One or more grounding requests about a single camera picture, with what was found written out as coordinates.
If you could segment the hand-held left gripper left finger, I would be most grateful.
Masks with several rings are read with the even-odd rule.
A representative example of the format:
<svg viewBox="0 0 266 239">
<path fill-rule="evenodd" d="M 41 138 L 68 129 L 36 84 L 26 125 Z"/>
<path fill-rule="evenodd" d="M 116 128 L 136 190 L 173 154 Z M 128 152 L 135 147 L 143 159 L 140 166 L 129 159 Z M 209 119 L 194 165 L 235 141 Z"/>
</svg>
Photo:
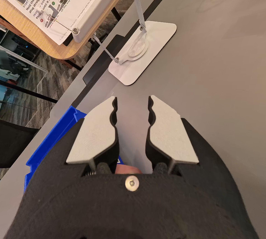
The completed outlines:
<svg viewBox="0 0 266 239">
<path fill-rule="evenodd" d="M 82 119 L 67 164 L 87 164 L 91 172 L 96 172 L 98 164 L 106 163 L 115 173 L 119 157 L 117 110 L 117 97 L 112 96 Z"/>
</svg>

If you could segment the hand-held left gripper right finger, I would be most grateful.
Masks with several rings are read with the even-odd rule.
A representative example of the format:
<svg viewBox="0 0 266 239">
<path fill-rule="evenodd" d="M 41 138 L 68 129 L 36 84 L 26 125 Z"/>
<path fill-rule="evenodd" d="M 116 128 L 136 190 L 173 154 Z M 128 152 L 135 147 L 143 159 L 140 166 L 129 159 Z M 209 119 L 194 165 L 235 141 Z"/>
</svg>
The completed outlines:
<svg viewBox="0 0 266 239">
<path fill-rule="evenodd" d="M 145 154 L 153 173 L 158 166 L 172 173 L 177 164 L 198 165 L 198 156 L 177 111 L 155 95 L 148 97 L 148 111 Z"/>
</svg>

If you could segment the person's left hand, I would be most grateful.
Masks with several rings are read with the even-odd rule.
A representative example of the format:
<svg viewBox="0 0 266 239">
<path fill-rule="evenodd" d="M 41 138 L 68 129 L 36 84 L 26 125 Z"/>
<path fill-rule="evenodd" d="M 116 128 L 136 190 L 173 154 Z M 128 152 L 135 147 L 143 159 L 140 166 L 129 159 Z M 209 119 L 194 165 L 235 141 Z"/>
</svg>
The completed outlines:
<svg viewBox="0 0 266 239">
<path fill-rule="evenodd" d="M 124 164 L 117 164 L 115 174 L 142 174 L 141 170 L 137 167 L 128 166 Z"/>
</svg>

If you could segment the blue plastic bin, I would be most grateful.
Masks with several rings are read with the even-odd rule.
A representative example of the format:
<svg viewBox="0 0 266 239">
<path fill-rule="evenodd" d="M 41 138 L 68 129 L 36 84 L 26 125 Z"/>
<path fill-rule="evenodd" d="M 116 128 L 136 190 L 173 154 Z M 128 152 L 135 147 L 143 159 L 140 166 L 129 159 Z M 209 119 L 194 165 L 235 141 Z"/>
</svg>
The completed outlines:
<svg viewBox="0 0 266 239">
<path fill-rule="evenodd" d="M 29 160 L 26 162 L 26 165 L 30 168 L 30 172 L 25 175 L 25 183 L 24 183 L 24 192 L 26 191 L 30 180 L 32 179 L 35 171 L 38 166 L 41 164 L 43 159 L 47 156 L 47 154 L 52 150 L 52 148 L 64 137 L 66 139 L 70 139 L 70 136 L 66 136 L 66 134 L 74 135 L 74 128 L 77 129 L 76 135 L 74 135 L 74 141 L 77 137 L 79 129 L 81 128 L 82 119 L 87 114 L 77 110 L 73 106 L 70 106 L 65 114 L 60 118 L 60 120 L 55 124 L 49 134 L 45 137 L 39 147 L 35 150 Z M 66 146 L 72 148 L 73 143 L 67 143 Z"/>
</svg>

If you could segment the black chair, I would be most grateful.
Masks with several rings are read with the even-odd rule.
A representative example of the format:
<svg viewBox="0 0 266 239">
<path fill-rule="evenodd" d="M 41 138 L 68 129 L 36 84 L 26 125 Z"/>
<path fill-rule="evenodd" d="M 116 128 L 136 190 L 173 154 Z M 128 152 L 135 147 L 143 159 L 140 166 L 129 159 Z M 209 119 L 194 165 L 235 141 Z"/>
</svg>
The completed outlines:
<svg viewBox="0 0 266 239">
<path fill-rule="evenodd" d="M 39 130 L 0 120 L 0 168 L 10 168 Z"/>
</svg>

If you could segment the glass partition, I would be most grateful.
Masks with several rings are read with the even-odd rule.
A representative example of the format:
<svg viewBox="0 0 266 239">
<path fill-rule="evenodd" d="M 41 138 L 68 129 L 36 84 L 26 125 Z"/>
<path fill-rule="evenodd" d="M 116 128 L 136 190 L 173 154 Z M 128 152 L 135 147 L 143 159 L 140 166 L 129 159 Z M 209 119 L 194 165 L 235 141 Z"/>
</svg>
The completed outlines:
<svg viewBox="0 0 266 239">
<path fill-rule="evenodd" d="M 38 67 L 1 50 L 1 120 L 30 128 L 40 128 L 58 101 L 55 60 L 40 52 Z"/>
</svg>

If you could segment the white document stand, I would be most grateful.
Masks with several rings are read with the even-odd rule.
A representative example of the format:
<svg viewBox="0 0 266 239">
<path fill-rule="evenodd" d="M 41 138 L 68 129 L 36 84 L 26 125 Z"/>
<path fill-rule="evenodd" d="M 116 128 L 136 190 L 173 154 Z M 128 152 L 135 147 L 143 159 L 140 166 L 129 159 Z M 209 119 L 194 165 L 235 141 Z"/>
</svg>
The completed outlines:
<svg viewBox="0 0 266 239">
<path fill-rule="evenodd" d="M 63 23 L 57 16 L 62 10 L 55 10 L 54 14 L 48 13 L 44 6 L 38 5 L 35 10 L 44 19 L 48 19 L 50 27 L 57 22 L 62 31 L 53 30 L 54 34 L 63 36 L 70 31 L 76 43 L 81 43 L 87 34 L 97 42 L 101 48 L 112 59 L 108 71 L 122 84 L 129 86 L 135 83 L 139 76 L 145 71 L 153 59 L 164 48 L 177 30 L 173 23 L 145 21 L 140 0 L 134 0 L 139 18 L 139 26 L 130 36 L 117 55 L 111 54 L 96 36 L 96 22 L 100 20 L 109 10 L 107 9 L 115 0 L 74 0 L 71 3 L 70 13 L 63 14 Z"/>
</svg>

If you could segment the wooden table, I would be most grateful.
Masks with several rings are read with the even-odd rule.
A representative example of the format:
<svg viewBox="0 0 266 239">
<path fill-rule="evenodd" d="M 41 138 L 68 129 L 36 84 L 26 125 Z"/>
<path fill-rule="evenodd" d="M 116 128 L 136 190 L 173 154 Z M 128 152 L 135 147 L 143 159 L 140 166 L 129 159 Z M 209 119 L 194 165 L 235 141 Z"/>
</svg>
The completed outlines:
<svg viewBox="0 0 266 239">
<path fill-rule="evenodd" d="M 65 46 L 64 44 L 57 45 L 43 31 L 41 31 L 40 28 L 30 21 L 28 17 L 13 6 L 9 0 L 1 0 L 1 23 L 3 26 L 10 27 L 13 33 L 18 33 L 20 37 L 36 46 L 47 55 L 55 58 L 66 67 L 76 68 L 81 71 L 82 67 L 75 63 L 73 57 L 85 46 L 108 14 L 113 11 L 113 8 L 118 1 L 119 0 L 111 0 L 107 3 L 107 6 L 104 7 L 102 14 L 93 23 L 91 29 L 86 31 L 82 41 L 76 43 L 74 40 L 71 40 L 68 46 Z"/>
</svg>

